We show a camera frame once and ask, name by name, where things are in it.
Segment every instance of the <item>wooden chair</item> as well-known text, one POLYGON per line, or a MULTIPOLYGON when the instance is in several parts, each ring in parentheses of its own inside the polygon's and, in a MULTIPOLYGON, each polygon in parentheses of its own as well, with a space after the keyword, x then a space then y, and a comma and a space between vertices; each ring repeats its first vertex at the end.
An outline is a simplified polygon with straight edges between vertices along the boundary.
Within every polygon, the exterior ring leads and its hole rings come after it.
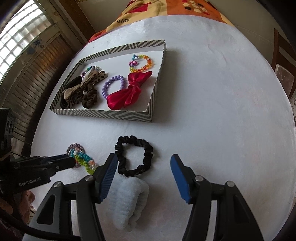
POLYGON ((288 99, 290 99, 296 89, 296 67, 279 52, 279 47, 286 51, 296 61, 296 54, 292 46, 279 34, 276 29, 274 29, 274 55, 272 58, 271 67, 275 71, 276 64, 279 64, 294 76, 292 89, 289 93, 286 93, 288 99))

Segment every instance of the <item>metal screw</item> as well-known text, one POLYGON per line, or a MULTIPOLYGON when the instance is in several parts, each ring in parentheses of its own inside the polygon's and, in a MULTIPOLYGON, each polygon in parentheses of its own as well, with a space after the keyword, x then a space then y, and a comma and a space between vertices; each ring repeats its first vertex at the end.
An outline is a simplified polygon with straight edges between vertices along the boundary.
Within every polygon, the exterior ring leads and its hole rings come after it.
POLYGON ((202 181, 203 181, 203 177, 200 176, 200 175, 197 175, 197 176, 195 176, 195 180, 196 180, 197 182, 202 182, 202 181))
POLYGON ((233 188, 235 186, 235 184, 232 181, 228 181, 227 186, 229 186, 230 188, 233 188))
POLYGON ((93 175, 88 175, 84 178, 87 182, 92 181, 94 179, 93 175))
POLYGON ((55 187, 55 188, 58 188, 58 187, 60 187, 61 185, 62 185, 62 182, 60 182, 60 181, 54 183, 54 187, 55 187))

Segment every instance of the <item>orange patterned fabric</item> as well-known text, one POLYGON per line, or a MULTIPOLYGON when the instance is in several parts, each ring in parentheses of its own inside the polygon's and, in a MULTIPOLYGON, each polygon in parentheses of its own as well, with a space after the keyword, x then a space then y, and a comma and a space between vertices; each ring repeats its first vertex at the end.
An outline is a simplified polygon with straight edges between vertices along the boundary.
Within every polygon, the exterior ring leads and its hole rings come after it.
POLYGON ((132 0, 115 22, 93 35, 89 42, 115 28, 145 18, 178 14, 201 16, 226 23, 220 12, 207 0, 132 0))

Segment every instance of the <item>zigzag pattern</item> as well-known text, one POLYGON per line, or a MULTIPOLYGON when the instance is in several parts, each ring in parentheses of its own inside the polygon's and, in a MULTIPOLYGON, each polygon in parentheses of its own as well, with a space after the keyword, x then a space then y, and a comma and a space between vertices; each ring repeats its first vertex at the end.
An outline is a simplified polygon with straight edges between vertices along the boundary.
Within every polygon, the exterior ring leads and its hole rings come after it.
POLYGON ((157 85, 158 85, 160 72, 162 69, 162 64, 160 66, 160 70, 158 72, 157 79, 155 81, 155 84, 153 87, 153 92, 151 94, 146 111, 138 112, 138 111, 122 111, 122 110, 113 111, 113 110, 85 110, 85 109, 82 109, 82 110, 68 109, 67 110, 67 109, 56 109, 56 107, 59 103, 59 100, 61 98, 62 92, 65 89, 65 86, 71 80, 72 76, 74 75, 76 70, 79 68, 79 66, 82 65, 83 63, 90 61, 92 59, 95 59, 95 58, 100 58, 100 57, 108 55, 108 54, 117 53, 117 52, 129 50, 129 49, 157 47, 157 46, 162 46, 162 45, 163 45, 163 52, 165 53, 166 44, 165 44, 165 41, 162 39, 162 40, 151 40, 151 41, 143 41, 143 42, 122 45, 122 46, 110 48, 110 49, 95 53, 95 54, 90 55, 84 59, 81 59, 75 65, 75 67, 72 69, 70 74, 67 76, 67 78, 65 79, 62 86, 59 88, 59 91, 57 92, 57 94, 50 106, 50 110, 56 114, 59 114, 59 115, 78 115, 78 116, 108 118, 108 119, 116 119, 116 120, 151 122, 152 121, 152 112, 154 110, 154 104, 155 104, 155 95, 156 95, 156 91, 157 91, 157 85))

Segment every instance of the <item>glass block window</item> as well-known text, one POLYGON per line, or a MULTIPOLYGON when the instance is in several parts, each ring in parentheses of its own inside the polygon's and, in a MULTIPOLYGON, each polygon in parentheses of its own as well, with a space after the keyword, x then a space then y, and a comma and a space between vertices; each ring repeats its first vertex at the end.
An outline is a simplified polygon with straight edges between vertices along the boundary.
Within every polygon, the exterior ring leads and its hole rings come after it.
POLYGON ((0 33, 0 82, 22 50, 50 25, 34 0, 12 17, 0 33))

